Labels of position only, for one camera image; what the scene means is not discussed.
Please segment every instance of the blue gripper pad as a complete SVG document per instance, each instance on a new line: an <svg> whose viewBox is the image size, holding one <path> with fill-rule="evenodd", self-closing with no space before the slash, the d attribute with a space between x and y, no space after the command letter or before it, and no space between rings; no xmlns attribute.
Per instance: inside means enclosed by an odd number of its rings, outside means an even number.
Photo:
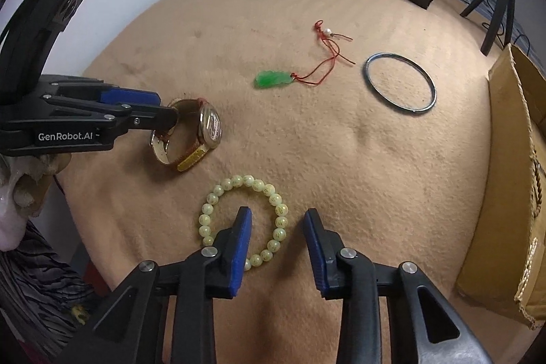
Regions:
<svg viewBox="0 0 546 364"><path fill-rule="evenodd" d="M315 278L315 286L320 294L324 296L330 290L330 285L327 279L326 271L326 258L324 258L324 250L322 249L318 240L315 222L312 218L312 212L318 213L315 209L309 209L305 212L304 216L304 235L307 243L307 250L309 252L309 259L311 261L311 268L313 270L313 277Z"/></svg>
<svg viewBox="0 0 546 364"><path fill-rule="evenodd" d="M234 242L233 255L231 255L228 293L235 297L241 288L242 275L245 273L245 260L252 234L252 211L248 207L240 207L233 224L229 243Z"/></svg>
<svg viewBox="0 0 546 364"><path fill-rule="evenodd" d="M153 91L113 87L100 94L99 102L104 104L128 103L159 106L161 104L161 98Z"/></svg>

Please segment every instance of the wristwatch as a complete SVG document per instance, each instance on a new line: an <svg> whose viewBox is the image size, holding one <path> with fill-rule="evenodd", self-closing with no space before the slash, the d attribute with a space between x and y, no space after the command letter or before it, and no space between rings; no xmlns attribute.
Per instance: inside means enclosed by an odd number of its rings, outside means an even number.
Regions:
<svg viewBox="0 0 546 364"><path fill-rule="evenodd" d="M154 150L159 162L183 172L193 167L209 150L215 149L220 144L222 138L220 117L215 108L203 98L175 99L169 104L169 107L173 107L178 112L176 125L168 132L152 131L149 145ZM195 141L185 152L171 154L168 151L169 140L173 136L174 130L179 125L183 125L184 118L191 114L198 114L199 123L195 129Z"/></svg>

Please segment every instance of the pale green bead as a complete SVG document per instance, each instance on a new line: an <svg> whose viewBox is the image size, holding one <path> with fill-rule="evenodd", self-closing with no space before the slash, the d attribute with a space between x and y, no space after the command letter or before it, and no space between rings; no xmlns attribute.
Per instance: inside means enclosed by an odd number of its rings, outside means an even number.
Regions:
<svg viewBox="0 0 546 364"><path fill-rule="evenodd" d="M231 178L231 185L233 185L233 187L241 187L242 176L239 176L238 174L236 174L233 178Z"/></svg>
<svg viewBox="0 0 546 364"><path fill-rule="evenodd" d="M231 184L231 179L229 178L222 179L220 185L225 191L230 191L233 188L233 184Z"/></svg>
<svg viewBox="0 0 546 364"><path fill-rule="evenodd" d="M212 211L214 210L214 207L212 207L210 204L203 204L203 207L201 208L201 211L203 214L211 215Z"/></svg>
<svg viewBox="0 0 546 364"><path fill-rule="evenodd" d="M199 235L203 238L210 236L210 227L208 225L201 225L199 228Z"/></svg>
<svg viewBox="0 0 546 364"><path fill-rule="evenodd" d="M284 229L274 229L273 231L273 239L276 239L277 241L283 241L286 238L286 232Z"/></svg>
<svg viewBox="0 0 546 364"><path fill-rule="evenodd" d="M216 196L220 197L220 196L222 196L222 195L224 194L224 189L222 188L221 185L217 184L217 185L215 185L214 188L212 189L212 192L213 192Z"/></svg>
<svg viewBox="0 0 546 364"><path fill-rule="evenodd" d="M201 215L199 217L199 224L209 225L210 224L210 216L209 215Z"/></svg>
<svg viewBox="0 0 546 364"><path fill-rule="evenodd" d="M206 196L206 202L208 202L211 206L218 203L218 196L216 196L214 193L209 193Z"/></svg>
<svg viewBox="0 0 546 364"><path fill-rule="evenodd" d="M280 203L282 203L282 198L278 193L273 193L269 197L269 204L272 206L277 207Z"/></svg>
<svg viewBox="0 0 546 364"><path fill-rule="evenodd" d="M273 259L272 252L267 249L262 250L260 256L265 262L269 262Z"/></svg>
<svg viewBox="0 0 546 364"><path fill-rule="evenodd" d="M254 191L263 191L265 187L264 182L261 179L255 179L252 183L252 190Z"/></svg>
<svg viewBox="0 0 546 364"><path fill-rule="evenodd" d="M214 244L214 238L212 236L205 236L203 238L203 246L208 247Z"/></svg>
<svg viewBox="0 0 546 364"><path fill-rule="evenodd" d="M272 239L268 242L268 250L275 253L281 248L281 243L276 239Z"/></svg>
<svg viewBox="0 0 546 364"><path fill-rule="evenodd" d="M260 255L252 255L250 257L250 264L252 264L252 267L259 267L261 266L261 263L263 262L264 260L262 259L262 257Z"/></svg>
<svg viewBox="0 0 546 364"><path fill-rule="evenodd" d="M288 214L288 206L286 204L279 204L275 207L275 213L277 216L286 216Z"/></svg>
<svg viewBox="0 0 546 364"><path fill-rule="evenodd" d="M252 176L252 174L245 174L245 175L242 177L242 182L243 182L243 184L245 184L247 187L252 187L252 184L254 184L254 177Z"/></svg>
<svg viewBox="0 0 546 364"><path fill-rule="evenodd" d="M288 225L288 219L284 216L279 216L277 219L275 219L275 225L280 229L285 229Z"/></svg>
<svg viewBox="0 0 546 364"><path fill-rule="evenodd" d="M275 186L273 184L266 184L264 187L264 195L269 198L273 193L275 193Z"/></svg>

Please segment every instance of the silver bangle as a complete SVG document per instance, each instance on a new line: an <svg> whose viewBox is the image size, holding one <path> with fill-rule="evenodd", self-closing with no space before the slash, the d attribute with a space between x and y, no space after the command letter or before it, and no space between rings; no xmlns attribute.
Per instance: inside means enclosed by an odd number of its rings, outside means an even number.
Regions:
<svg viewBox="0 0 546 364"><path fill-rule="evenodd" d="M397 60L402 61L402 62L406 62L406 63L410 64L414 69L416 69L419 73L421 73L422 76L427 81L427 84L430 87L430 93L432 95L432 100L430 101L430 104L428 104L424 108L408 108L408 107L404 107L402 105L399 105L396 102L392 102L389 98L387 98L385 95L383 95L377 89L377 87L375 85L373 85L373 82L370 79L370 63L372 63L376 59L380 59L380 58L392 58L392 59L397 59ZM399 54L396 54L396 53L376 53L376 54L371 55L368 58L368 60L366 62L364 62L364 67L362 68L362 75L364 76L364 80L366 81L366 83L370 86L370 88L377 95L379 95L388 104L394 106L395 108L397 108L399 110L402 110L402 111L405 111L405 112L410 112L410 113L415 113L415 114L422 114L422 113L426 113L431 108L433 108L433 106L436 103L436 98L437 98L436 87L435 87L434 82L432 81L431 77L429 76L429 74L425 70L423 70L419 65L417 65L415 62L413 62L412 60L410 60L408 58L405 58L404 56L401 56Z"/></svg>

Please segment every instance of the green jade pendant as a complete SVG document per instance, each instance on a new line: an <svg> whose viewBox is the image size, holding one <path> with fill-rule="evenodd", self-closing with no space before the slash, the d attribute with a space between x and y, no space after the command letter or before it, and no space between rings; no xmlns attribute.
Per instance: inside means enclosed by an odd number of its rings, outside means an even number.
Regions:
<svg viewBox="0 0 546 364"><path fill-rule="evenodd" d="M275 85L289 84L294 78L288 71L260 71L256 75L255 85L257 88L270 88Z"/></svg>

